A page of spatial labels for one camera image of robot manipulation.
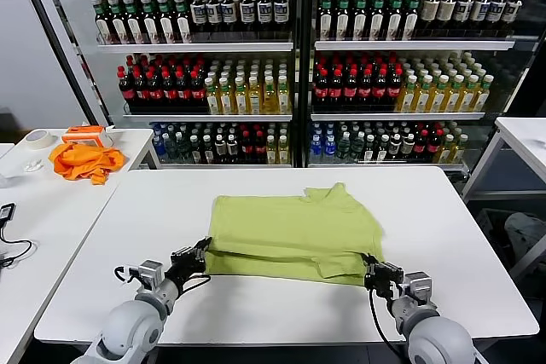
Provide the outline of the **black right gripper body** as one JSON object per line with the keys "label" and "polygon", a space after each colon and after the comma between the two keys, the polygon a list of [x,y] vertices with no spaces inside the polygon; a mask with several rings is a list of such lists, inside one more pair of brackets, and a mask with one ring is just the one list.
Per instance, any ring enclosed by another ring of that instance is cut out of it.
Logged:
{"label": "black right gripper body", "polygon": [[386,300],[394,298],[393,285],[400,285],[402,280],[377,280],[373,275],[364,276],[364,287],[369,291],[375,291],[377,296]]}

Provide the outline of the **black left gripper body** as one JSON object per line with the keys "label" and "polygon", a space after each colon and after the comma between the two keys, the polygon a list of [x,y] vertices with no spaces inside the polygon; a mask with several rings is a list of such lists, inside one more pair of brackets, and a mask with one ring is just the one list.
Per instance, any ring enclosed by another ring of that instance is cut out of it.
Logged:
{"label": "black left gripper body", "polygon": [[171,267],[165,272],[165,278],[170,280],[179,292],[183,292],[184,284],[193,274],[204,272],[204,258],[196,255],[171,255]]}

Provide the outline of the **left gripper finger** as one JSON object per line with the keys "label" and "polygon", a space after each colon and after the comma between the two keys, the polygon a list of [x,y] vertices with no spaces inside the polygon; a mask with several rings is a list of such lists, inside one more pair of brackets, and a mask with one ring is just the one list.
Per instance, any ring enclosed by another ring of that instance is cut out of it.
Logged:
{"label": "left gripper finger", "polygon": [[197,263],[204,263],[206,260],[206,253],[209,249],[210,244],[212,243],[211,240],[199,240],[194,248],[193,248],[193,254],[194,259]]}
{"label": "left gripper finger", "polygon": [[[212,240],[212,237],[207,236],[203,238],[202,240]],[[193,254],[193,248],[194,246],[185,246],[178,251],[174,251],[171,254],[171,260],[172,261],[195,260],[194,254]]]}

